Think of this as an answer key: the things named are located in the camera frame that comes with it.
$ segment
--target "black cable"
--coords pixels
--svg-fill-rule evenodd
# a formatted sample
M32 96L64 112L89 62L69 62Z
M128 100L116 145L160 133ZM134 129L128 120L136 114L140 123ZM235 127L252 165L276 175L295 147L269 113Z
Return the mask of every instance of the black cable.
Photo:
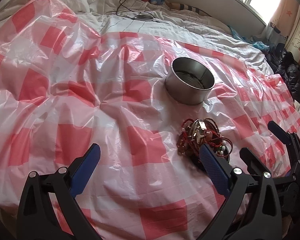
M128 19L130 19L130 20L135 20L134 18L131 18L131 17L128 17L128 16L122 16L122 15L119 15L119 14L118 14L119 8L120 8L121 6L124 7L124 8L126 8L126 9L129 10L130 12L136 12L136 11L133 11L133 10L129 9L128 7L126 7L126 6L123 5L123 4L125 3L126 0L124 0L123 2L121 2L121 1L122 1L122 0L119 0L120 5L119 5L119 7L117 8L117 11L115 12L115 15L117 15L117 16L119 16L119 17L123 17L123 18L128 18ZM153 15L152 13L146 12L146 11L139 12L138 15L141 15L142 13L150 14L153 18L155 18L154 15Z

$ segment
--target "bed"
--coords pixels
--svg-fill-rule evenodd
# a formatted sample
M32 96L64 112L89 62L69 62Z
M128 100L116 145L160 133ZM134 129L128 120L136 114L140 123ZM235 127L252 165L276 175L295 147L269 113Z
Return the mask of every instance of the bed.
M283 176L289 157L267 130L300 137L300 115L264 54L212 17L127 0L154 22L132 21L120 0L9 0L0 8L0 206L15 215L26 177L55 172L92 143L101 160L76 200L103 239L195 239L223 202L177 152L187 118L213 118ZM164 88L173 59L191 57L216 85L198 106ZM247 198L238 215L244 212ZM69 231L56 201L59 222Z

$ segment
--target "red and white checkered plastic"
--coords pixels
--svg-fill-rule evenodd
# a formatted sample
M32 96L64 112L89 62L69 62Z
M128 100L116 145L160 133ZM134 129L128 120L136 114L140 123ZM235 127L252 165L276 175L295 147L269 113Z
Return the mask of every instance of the red and white checkered plastic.
M215 76L203 104L186 106L166 92L176 57ZM0 205L11 213L30 171L53 173L97 143L101 160L77 201L104 239L195 239L223 197L177 154L176 140L183 120L205 117L234 143L232 166L246 171L239 150L249 147L274 176L289 170L285 147L267 130L274 120L300 137L279 75L165 38L100 37L60 0L31 0L0 29Z

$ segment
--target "bead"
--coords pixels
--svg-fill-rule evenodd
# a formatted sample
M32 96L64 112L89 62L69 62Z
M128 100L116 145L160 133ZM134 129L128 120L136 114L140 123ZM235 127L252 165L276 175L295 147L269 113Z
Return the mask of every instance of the bead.
M210 131L206 131L205 136L206 136L206 141L209 142L210 140L212 140L213 134Z

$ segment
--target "white bedsheet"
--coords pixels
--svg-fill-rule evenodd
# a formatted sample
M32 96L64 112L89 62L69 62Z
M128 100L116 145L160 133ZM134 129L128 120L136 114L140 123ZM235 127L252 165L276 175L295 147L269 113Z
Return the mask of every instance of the white bedsheet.
M29 0L10 0L0 8L0 26ZM62 0L78 16L101 35L107 32L138 32L175 41L195 44L220 51L245 63L263 74L273 74L264 54L242 41L231 37L230 29L222 22L199 16L195 12L170 10L166 5L152 5L141 0L127 0L124 5L133 11L149 11L156 22L130 20L115 15L119 0ZM120 7L119 14L133 17L138 14Z

